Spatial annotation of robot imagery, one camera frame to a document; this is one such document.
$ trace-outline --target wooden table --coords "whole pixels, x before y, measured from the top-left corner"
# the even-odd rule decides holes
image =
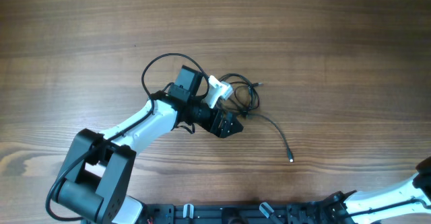
[[[431,154],[431,0],[0,0],[0,222],[44,211],[74,135],[146,101],[143,68],[185,53],[263,82],[259,112],[217,139],[174,130],[135,162],[146,203],[292,202],[374,190]],[[151,91],[181,58],[156,63]],[[60,215],[72,215],[55,208]],[[383,223],[429,223],[410,215]]]

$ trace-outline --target wooden surface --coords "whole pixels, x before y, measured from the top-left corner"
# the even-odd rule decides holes
[[[147,203],[290,202],[374,190],[431,154],[431,0],[0,0],[0,222],[54,223],[74,135],[138,111],[143,68],[182,52],[260,87],[260,119],[217,139],[174,130],[135,162]],[[180,58],[156,63],[150,90]],[[70,215],[62,208],[59,214]],[[429,223],[410,215],[383,223]]]

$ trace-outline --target table surface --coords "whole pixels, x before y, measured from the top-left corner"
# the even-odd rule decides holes
[[[0,0],[0,223],[44,211],[74,135],[146,101],[165,52],[258,88],[258,118],[218,139],[174,130],[137,157],[146,203],[320,200],[408,178],[431,154],[431,0]],[[156,63],[151,91],[182,58]],[[55,206],[56,212],[72,215]],[[429,223],[410,215],[383,223]]]

